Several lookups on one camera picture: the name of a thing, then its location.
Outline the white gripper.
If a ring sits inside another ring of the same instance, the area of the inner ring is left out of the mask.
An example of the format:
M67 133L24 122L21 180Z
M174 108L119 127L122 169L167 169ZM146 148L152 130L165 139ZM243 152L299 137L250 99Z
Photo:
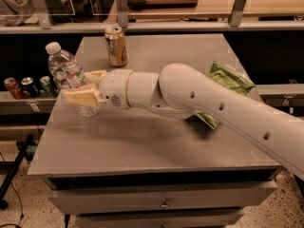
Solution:
M106 70L95 70L85 73L90 83L100 83L100 92L106 106L114 109L128 109L127 85L131 69L115 69L107 73ZM76 105L97 107L100 105L99 93L95 88L83 90L63 90L66 100Z

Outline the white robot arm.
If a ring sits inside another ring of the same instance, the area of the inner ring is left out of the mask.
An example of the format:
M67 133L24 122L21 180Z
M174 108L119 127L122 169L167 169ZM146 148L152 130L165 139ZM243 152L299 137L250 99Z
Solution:
M115 69L85 76L86 85L62 91L69 102L112 109L138 107L174 119L200 111L304 179L303 120L242 96L190 66L174 63L159 73Z

